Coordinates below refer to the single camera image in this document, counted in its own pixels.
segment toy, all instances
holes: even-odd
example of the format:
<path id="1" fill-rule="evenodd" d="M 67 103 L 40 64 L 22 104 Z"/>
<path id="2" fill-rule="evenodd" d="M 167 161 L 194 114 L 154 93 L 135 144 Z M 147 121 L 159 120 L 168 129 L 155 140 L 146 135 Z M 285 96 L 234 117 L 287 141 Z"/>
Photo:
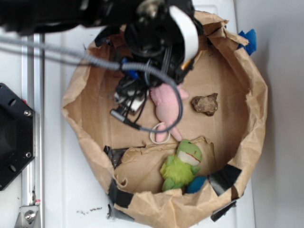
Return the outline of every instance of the toy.
<path id="1" fill-rule="evenodd" d="M 162 191 L 179 189 L 188 185 L 194 175 L 200 170 L 198 166 L 202 160 L 199 147 L 189 140 L 183 139 L 175 155 L 170 155 L 161 167 L 162 177 L 165 182 Z"/>
<path id="2" fill-rule="evenodd" d="M 206 179 L 207 178 L 204 176 L 195 177 L 193 181 L 187 186 L 186 193 L 198 192 L 205 183 Z"/>
<path id="3" fill-rule="evenodd" d="M 189 94 L 182 89 L 181 84 L 178 86 L 178 90 L 182 99 L 187 99 Z M 157 130 L 164 130 L 166 127 L 173 124 L 173 122 L 177 119 L 179 114 L 179 104 L 175 93 L 171 86 L 166 83 L 162 83 L 159 87 L 154 87 L 150 90 L 150 97 L 155 103 L 155 112 L 157 118 L 164 122 L 157 127 Z M 172 136 L 180 142 L 182 140 L 182 135 L 177 127 L 173 127 L 170 130 Z M 166 137 L 166 133 L 157 133 L 155 135 L 156 142 L 164 141 Z"/>

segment white wall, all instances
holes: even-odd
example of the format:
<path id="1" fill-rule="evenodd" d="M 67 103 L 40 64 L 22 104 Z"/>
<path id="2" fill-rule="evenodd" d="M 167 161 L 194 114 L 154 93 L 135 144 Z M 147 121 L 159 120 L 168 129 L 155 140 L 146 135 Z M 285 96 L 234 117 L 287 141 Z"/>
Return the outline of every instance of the white wall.
<path id="1" fill-rule="evenodd" d="M 252 177 L 257 228 L 304 223 L 304 1 L 235 0 L 237 28 L 256 30 L 254 62 L 269 86 L 264 151 Z"/>

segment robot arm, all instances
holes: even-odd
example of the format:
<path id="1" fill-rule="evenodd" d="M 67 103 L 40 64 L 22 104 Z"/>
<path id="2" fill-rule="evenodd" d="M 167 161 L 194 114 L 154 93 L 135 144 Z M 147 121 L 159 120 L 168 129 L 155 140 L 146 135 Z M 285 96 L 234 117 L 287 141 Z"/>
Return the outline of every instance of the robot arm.
<path id="1" fill-rule="evenodd" d="M 116 33 L 125 24 L 125 41 L 133 59 L 158 68 L 176 84 L 193 68 L 202 25 L 194 18 L 191 0 L 0 0 L 0 26 L 20 35 L 58 32 L 77 25 L 106 26 L 95 40 Z M 145 72 L 124 72 L 116 92 L 124 100 L 116 118 L 124 116 L 134 99 L 162 81 Z"/>

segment black mounting plate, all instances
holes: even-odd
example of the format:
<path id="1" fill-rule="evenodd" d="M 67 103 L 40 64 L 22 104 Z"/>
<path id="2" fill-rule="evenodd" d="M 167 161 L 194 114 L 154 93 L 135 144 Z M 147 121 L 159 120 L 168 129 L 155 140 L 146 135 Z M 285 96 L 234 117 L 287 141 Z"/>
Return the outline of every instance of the black mounting plate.
<path id="1" fill-rule="evenodd" d="M 34 111 L 0 83 L 0 190 L 34 159 Z"/>

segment white surface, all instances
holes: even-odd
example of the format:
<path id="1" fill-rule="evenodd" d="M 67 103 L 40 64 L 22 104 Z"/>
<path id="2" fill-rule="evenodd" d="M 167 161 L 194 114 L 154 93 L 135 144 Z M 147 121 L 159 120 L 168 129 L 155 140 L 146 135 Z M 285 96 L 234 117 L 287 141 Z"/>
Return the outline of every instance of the white surface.
<path id="1" fill-rule="evenodd" d="M 200 1 L 197 9 L 225 14 L 235 21 L 233 1 Z M 235 23 L 231 26 L 236 31 Z M 76 28 L 46 36 L 47 43 L 84 51 L 100 29 Z M 46 228 L 143 228 L 138 223 L 107 219 L 108 198 L 93 176 L 71 127 L 63 118 L 61 99 L 76 66 L 46 61 L 45 75 L 45 225 Z M 252 187 L 226 216 L 214 223 L 210 218 L 194 227 L 254 228 Z"/>
<path id="2" fill-rule="evenodd" d="M 236 0 L 238 30 L 269 86 L 264 151 L 252 177 L 257 228 L 304 224 L 304 1 Z"/>
<path id="3" fill-rule="evenodd" d="M 14 34 L 6 34 L 6 36 L 15 37 Z M 21 96 L 21 54 L 12 54 L 4 51 L 3 48 L 7 49 L 8 46 L 0 44 L 0 82 Z M 21 207 L 21 175 L 4 191 L 0 191 L 0 228 L 14 227 L 19 207 Z"/>

